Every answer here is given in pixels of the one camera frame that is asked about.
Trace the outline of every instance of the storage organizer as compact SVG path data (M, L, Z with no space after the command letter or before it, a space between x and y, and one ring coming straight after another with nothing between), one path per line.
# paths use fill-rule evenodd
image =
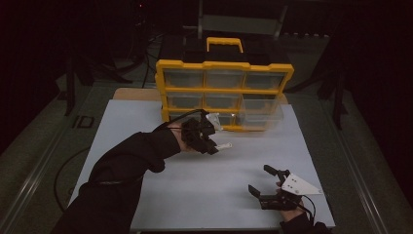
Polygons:
M294 69L274 40L164 37L155 75L162 118L203 108L230 131L265 131Z

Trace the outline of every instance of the wire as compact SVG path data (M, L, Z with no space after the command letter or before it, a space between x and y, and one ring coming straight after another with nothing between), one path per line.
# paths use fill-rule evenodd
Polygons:
M146 57L147 63L146 63L145 77L143 78L143 82L142 82L142 89L145 88L145 84L146 84L146 80L148 79L148 72L149 72L149 57L148 57L148 53L145 53L145 57Z
M85 152L85 151L87 151L87 150L89 150L89 149L91 149L90 146L89 146L89 147L86 147L86 148L84 148L84 149L82 149L82 150L79 150L79 151L78 151L77 153L75 153L73 156L71 156L70 158L68 158L68 159L60 166L60 168L58 169L58 171L57 171L57 173L56 173L53 190L54 190L54 194L55 194L55 199L56 199L57 205L58 205L58 207L60 208L60 210L61 210L62 212L65 211L65 208L64 208L63 204L60 202L60 199L58 198L58 194L57 194L57 180L58 180L58 177L60 176L60 173L61 173L61 171L63 170L63 168L64 168L72 159L76 158L77 156L81 155L83 152Z
M307 198L307 199L311 202L311 204L313 205L313 211L314 211L314 213L313 213L313 218L316 218L316 205L314 205L313 200L311 200L311 199L310 199L308 196L306 196L306 195L303 195L303 197Z
M188 116L188 115L191 115L191 114L194 114L194 113L197 113L197 112L204 113L204 112L206 112L206 111L203 110L203 109L194 109L194 110L188 111L188 112L186 112L186 113L184 113L184 114L182 114L182 115L179 115L178 117L176 117L176 118L174 118L174 119L169 120L168 122L165 122L165 123L161 124L161 125L158 126L153 132L157 132L157 131L159 131L159 130L167 129L167 125L169 125L169 124L171 124L171 123L174 123L174 122L176 122L176 121L178 121L178 120L180 120L180 119L185 118L185 117Z

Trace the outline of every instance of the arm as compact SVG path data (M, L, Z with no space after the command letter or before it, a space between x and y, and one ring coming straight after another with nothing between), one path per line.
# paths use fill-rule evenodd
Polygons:
M181 151L178 136L176 130L137 133L110 149L94 165L52 233L129 233L144 173L161 172L164 159ZM130 182L99 184L119 180Z
M280 211L280 213L283 218L280 225L284 234L331 234L322 222L317 222L313 226L307 214L300 208L293 211Z

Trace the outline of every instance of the table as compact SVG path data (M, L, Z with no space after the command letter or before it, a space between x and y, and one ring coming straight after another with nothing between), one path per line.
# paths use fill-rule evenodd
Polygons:
M145 97L156 91L137 90ZM151 132L161 120L158 100L132 100L132 90L120 90L109 101L91 151L72 196L87 181L94 163L111 147L135 132ZM269 230L280 228L275 211L262 211L249 194L253 185L262 194L274 194L277 178L263 171L268 164L289 169L322 189L291 105L283 104L283 121L266 132L217 132L211 138L234 147L214 155L180 153L166 160L166 169L147 172L131 230ZM333 227L334 220L323 195L309 196L317 207L316 221ZM310 210L311 204L304 199Z

